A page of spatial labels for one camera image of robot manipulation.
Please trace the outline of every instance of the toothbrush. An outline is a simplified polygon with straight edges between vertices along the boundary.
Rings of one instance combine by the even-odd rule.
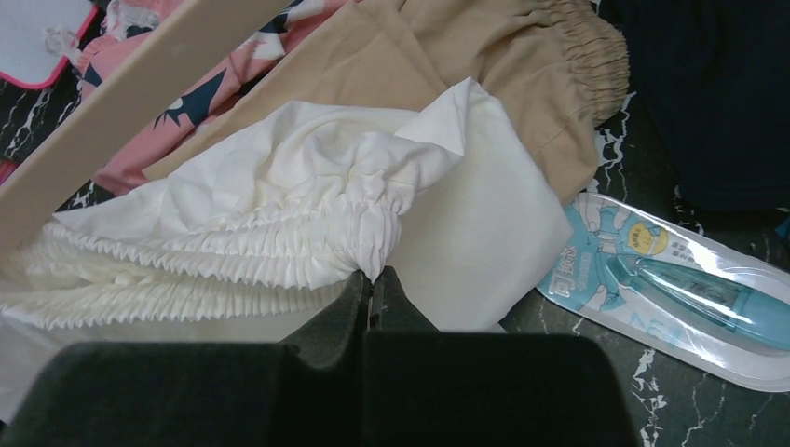
[[[666,309],[669,306],[661,304],[669,299],[730,332],[790,350],[790,305],[766,293],[701,270],[633,254],[612,256],[607,266],[620,284],[655,305]]]

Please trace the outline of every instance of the white cloth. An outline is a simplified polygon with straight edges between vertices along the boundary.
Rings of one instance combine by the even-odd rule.
[[[166,180],[56,214],[0,259],[0,274],[27,283],[0,282],[0,418],[74,340],[276,340],[337,281],[357,268],[375,278],[385,262],[439,329],[484,332],[570,234],[502,105],[474,81],[419,114],[290,103]],[[309,312],[272,316],[297,310]],[[246,318],[195,321],[234,316]],[[21,352],[28,366],[11,372]]]

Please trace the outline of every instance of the toothbrush package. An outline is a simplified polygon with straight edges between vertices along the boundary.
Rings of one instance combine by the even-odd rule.
[[[790,275],[613,198],[580,194],[538,290],[747,388],[790,391]]]

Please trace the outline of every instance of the black garment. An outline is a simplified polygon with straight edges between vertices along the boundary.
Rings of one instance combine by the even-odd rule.
[[[603,0],[633,84],[708,210],[790,206],[790,2]]]

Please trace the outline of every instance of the beige pants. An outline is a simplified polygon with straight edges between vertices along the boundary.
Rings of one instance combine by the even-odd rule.
[[[348,4],[145,175],[166,177],[287,101],[421,110],[468,76],[503,102],[551,188],[570,202],[598,166],[594,126],[618,111],[628,87],[625,42],[588,0]]]

